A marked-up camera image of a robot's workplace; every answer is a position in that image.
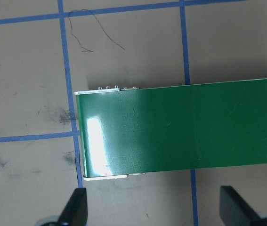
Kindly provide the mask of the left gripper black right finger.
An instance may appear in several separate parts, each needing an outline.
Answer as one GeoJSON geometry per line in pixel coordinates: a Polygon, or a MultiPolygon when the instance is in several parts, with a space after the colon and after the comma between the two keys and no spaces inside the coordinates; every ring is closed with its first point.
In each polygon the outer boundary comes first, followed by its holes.
{"type": "Polygon", "coordinates": [[[258,226],[262,221],[232,186],[220,187],[219,215],[225,226],[258,226]]]}

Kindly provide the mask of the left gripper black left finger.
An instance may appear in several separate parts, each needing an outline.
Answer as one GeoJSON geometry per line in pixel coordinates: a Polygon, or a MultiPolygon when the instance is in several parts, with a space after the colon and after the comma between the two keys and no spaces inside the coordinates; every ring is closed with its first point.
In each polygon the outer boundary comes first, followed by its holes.
{"type": "Polygon", "coordinates": [[[87,192],[76,188],[58,218],[58,226],[85,226],[88,219],[87,192]]]}

